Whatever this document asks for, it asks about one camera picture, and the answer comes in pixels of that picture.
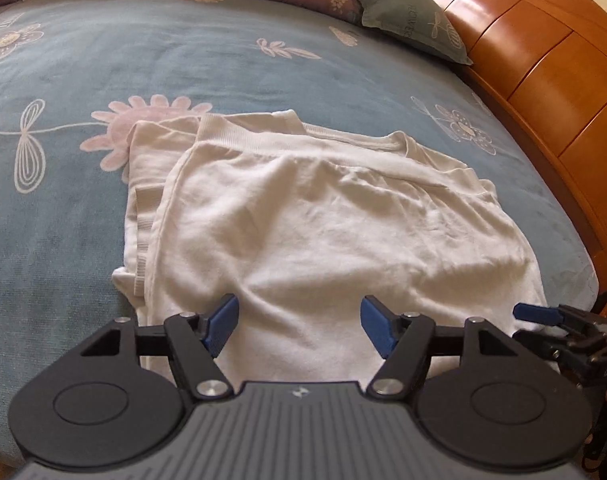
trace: pillow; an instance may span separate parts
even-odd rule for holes
[[[428,54],[472,64],[459,34],[434,0],[359,1],[363,27],[380,28]]]

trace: pink flower pattern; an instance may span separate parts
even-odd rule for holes
[[[100,150],[110,150],[103,160],[100,167],[104,171],[116,171],[122,166],[122,180],[128,182],[128,133],[137,121],[153,121],[158,123],[167,119],[174,119],[184,116],[200,117],[212,109],[210,103],[199,103],[190,108],[190,98],[177,97],[172,104],[168,102],[167,97],[155,94],[147,104],[142,97],[138,95],[128,99],[130,105],[120,101],[112,101],[108,106],[112,112],[96,111],[91,115],[97,121],[107,123],[105,134],[91,137],[84,140],[80,149],[84,152],[97,152]]]

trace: blue bedspread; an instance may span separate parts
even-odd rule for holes
[[[403,130],[472,166],[530,241],[549,303],[591,306],[597,280],[569,219],[439,60],[265,0],[13,4],[0,9],[0,459],[19,457],[13,393],[127,308],[110,273],[122,261],[129,127],[286,108],[338,130]]]

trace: metal screw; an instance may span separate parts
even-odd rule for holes
[[[230,388],[223,381],[216,379],[210,381],[203,381],[197,384],[196,391],[203,397],[221,397],[228,393]]]
[[[403,390],[403,383],[398,379],[377,379],[373,390],[379,395],[397,395]]]

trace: wooden headboard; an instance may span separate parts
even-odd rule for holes
[[[607,290],[607,13],[593,0],[435,0],[468,48],[456,68],[530,157]]]

